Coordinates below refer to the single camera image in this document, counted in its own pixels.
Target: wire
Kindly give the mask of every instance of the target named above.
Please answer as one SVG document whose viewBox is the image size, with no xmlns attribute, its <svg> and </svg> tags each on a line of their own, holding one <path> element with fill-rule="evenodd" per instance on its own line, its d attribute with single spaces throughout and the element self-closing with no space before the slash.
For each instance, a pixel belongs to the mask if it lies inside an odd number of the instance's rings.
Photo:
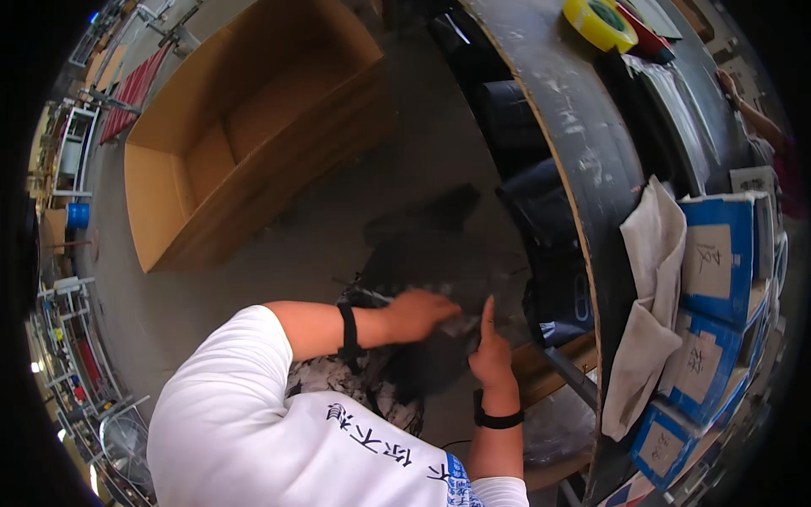
<svg viewBox="0 0 811 507">
<path fill-rule="evenodd" d="M 470 440 L 454 440 L 453 442 L 448 442 L 447 444 L 440 447 L 440 449 L 445 450 L 445 448 L 450 447 L 453 444 L 464 444 L 465 442 L 470 442 Z"/>
</svg>

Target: black watch strap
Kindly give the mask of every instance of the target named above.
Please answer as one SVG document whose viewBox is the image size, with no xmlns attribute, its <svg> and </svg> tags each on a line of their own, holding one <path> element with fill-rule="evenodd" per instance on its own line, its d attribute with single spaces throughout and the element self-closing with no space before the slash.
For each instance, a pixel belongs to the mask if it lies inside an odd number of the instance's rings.
<svg viewBox="0 0 811 507">
<path fill-rule="evenodd" d="M 338 357 L 354 364 L 357 358 L 366 354 L 366 351 L 358 345 L 358 328 L 355 326 L 352 305 L 348 301 L 339 303 L 338 310 L 344 318 L 344 346 L 338 349 Z"/>
<path fill-rule="evenodd" d="M 493 417 L 485 414 L 482 408 L 483 395 L 484 391 L 481 389 L 476 389 L 473 392 L 473 421 L 476 423 L 476 426 L 484 426 L 485 428 L 492 428 L 494 430 L 505 430 L 524 422 L 523 410 L 519 410 L 517 413 L 505 417 Z"/>
</svg>

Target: white cloth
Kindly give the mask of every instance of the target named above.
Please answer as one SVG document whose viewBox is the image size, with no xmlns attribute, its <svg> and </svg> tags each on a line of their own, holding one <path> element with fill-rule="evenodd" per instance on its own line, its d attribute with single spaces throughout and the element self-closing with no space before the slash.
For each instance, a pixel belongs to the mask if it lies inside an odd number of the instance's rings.
<svg viewBox="0 0 811 507">
<path fill-rule="evenodd" d="M 166 383 L 147 460 L 161 507 L 529 505 L 524 481 L 472 484 L 453 455 L 341 393 L 284 399 L 293 351 L 266 307 L 240 311 Z"/>
<path fill-rule="evenodd" d="M 602 432 L 620 441 L 662 375 L 667 357 L 681 347 L 673 333 L 681 289 L 687 221 L 655 176 L 642 201 L 620 226 L 638 299 L 633 302 L 608 383 Z"/>
</svg>

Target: red striped fabric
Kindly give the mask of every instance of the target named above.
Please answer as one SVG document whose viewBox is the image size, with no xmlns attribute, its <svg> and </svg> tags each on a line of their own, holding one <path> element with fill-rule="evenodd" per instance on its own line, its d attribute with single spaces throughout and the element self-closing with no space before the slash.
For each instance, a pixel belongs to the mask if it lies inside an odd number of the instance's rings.
<svg viewBox="0 0 811 507">
<path fill-rule="evenodd" d="M 118 84 L 115 92 L 113 92 L 113 98 L 126 104 L 143 106 L 158 69 L 161 68 L 161 64 L 172 48 L 173 45 L 167 44 L 149 57 L 146 62 L 138 65 L 138 68 Z M 137 119 L 138 117 L 133 113 L 127 113 L 124 110 L 115 108 L 110 109 L 104 129 L 101 131 L 100 144 L 104 144 L 113 139 L 125 128 L 135 123 Z"/>
</svg>

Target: gray floor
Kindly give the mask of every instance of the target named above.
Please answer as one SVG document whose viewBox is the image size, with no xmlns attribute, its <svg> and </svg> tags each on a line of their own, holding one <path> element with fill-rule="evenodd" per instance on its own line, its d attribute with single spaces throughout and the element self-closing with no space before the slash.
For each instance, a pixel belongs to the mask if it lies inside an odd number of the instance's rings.
<svg viewBox="0 0 811 507">
<path fill-rule="evenodd" d="M 185 9 L 178 0 L 173 16 Z M 201 40 L 250 2 L 209 0 L 188 23 Z M 94 196 L 88 228 L 98 228 L 100 249 L 79 259 L 81 276 L 95 276 L 94 303 L 101 334 L 121 380 L 148 420 L 163 384 L 191 352 L 237 310 L 276 299 L 332 303 L 371 249 L 362 227 L 372 218 L 459 183 L 473 183 L 483 198 L 467 229 L 522 254 L 514 227 L 497 202 L 496 168 L 458 86 L 421 30 L 399 41 L 381 37 L 398 111 L 396 135 L 362 160 L 331 172 L 302 194 L 284 216 L 261 230 L 228 263 L 206 273 L 141 272 L 130 234 L 124 194 L 123 151 L 99 147 L 89 180 Z M 157 49 L 148 34 L 131 51 L 125 74 Z M 169 57 L 158 86 L 179 64 Z M 522 286 L 510 291 L 517 305 Z M 520 341 L 521 334 L 511 336 Z M 428 401 L 424 438 L 435 445 L 472 436 L 475 381 L 461 379 Z M 449 449 L 460 458 L 467 445 Z"/>
</svg>

